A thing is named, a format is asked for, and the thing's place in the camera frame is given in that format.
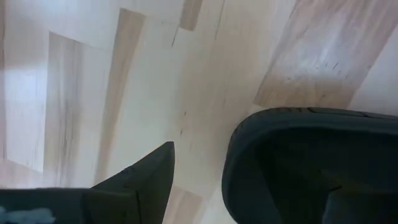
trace wooden floor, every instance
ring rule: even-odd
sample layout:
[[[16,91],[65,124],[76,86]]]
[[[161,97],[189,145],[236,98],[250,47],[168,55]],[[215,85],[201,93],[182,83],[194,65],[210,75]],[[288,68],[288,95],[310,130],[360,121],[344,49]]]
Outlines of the wooden floor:
[[[398,115],[397,23],[396,0],[0,0],[0,187],[90,187],[171,140],[164,223],[234,223],[234,128],[276,106]]]

